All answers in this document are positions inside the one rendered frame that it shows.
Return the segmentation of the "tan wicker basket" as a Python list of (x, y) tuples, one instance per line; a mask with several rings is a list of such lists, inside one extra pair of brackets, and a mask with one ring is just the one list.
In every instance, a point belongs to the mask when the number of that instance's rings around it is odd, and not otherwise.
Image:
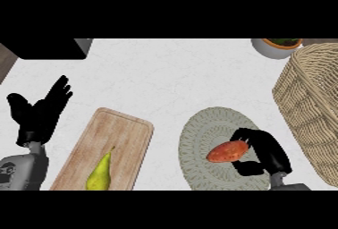
[(272, 95), (308, 163), (338, 188), (338, 43), (294, 51)]

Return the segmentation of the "wooden cutting board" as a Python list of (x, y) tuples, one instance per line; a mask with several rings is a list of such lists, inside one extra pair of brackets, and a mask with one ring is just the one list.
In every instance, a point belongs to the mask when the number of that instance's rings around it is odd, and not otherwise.
[(96, 109), (50, 190), (84, 190), (87, 177), (111, 153), (111, 190), (130, 191), (140, 171), (153, 124), (105, 107)]

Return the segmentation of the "black appliance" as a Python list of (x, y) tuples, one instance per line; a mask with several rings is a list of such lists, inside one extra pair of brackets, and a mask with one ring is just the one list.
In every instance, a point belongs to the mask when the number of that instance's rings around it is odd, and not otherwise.
[(91, 38), (0, 38), (0, 43), (24, 60), (83, 60)]

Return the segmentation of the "yellow-green pear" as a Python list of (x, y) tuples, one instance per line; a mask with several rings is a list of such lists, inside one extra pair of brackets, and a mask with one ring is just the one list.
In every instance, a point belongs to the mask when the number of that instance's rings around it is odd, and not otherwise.
[(109, 165), (111, 165), (111, 153), (115, 148), (103, 155), (96, 168), (86, 181), (87, 191), (106, 191), (111, 184)]

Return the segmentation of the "orange sweet potato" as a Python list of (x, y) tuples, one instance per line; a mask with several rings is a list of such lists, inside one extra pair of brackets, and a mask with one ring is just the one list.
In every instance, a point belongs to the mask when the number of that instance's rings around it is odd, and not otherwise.
[(248, 151), (248, 144), (242, 140), (227, 141), (217, 145), (207, 154), (213, 163), (235, 162)]

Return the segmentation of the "grey potted plant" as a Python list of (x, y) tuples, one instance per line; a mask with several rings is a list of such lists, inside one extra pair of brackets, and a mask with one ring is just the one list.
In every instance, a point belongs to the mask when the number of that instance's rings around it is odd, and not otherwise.
[(303, 44), (303, 39), (300, 38), (292, 46), (282, 46), (275, 44), (266, 38), (252, 38), (251, 39), (252, 47), (255, 51), (270, 59), (285, 59), (297, 48)]

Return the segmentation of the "grey woven round placemat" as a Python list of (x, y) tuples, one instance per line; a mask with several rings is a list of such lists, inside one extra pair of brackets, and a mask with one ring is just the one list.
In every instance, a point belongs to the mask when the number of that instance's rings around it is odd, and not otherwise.
[(229, 141), (239, 128), (257, 130), (249, 118), (226, 107), (201, 110), (183, 126), (179, 160), (184, 180), (193, 191), (266, 191), (269, 173), (241, 176), (232, 163), (210, 163), (207, 153)]

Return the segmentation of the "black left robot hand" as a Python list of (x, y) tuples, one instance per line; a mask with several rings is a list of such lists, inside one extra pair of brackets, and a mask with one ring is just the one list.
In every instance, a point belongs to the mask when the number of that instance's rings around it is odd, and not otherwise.
[(32, 141), (44, 144), (52, 139), (58, 119), (72, 96), (69, 89), (69, 78), (62, 75), (46, 97), (34, 105), (19, 93), (6, 96), (10, 116), (19, 125), (16, 144), (21, 147), (27, 147)]

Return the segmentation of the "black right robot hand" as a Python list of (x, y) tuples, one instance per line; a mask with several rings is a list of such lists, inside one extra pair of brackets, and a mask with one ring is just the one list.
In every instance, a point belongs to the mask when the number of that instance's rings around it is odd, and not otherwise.
[(236, 160), (232, 165), (241, 176), (261, 175), (264, 172), (276, 174), (292, 172), (289, 158), (282, 149), (282, 145), (276, 141), (269, 132), (239, 128), (230, 138), (230, 141), (242, 140), (248, 147), (254, 148), (258, 161), (241, 162)]

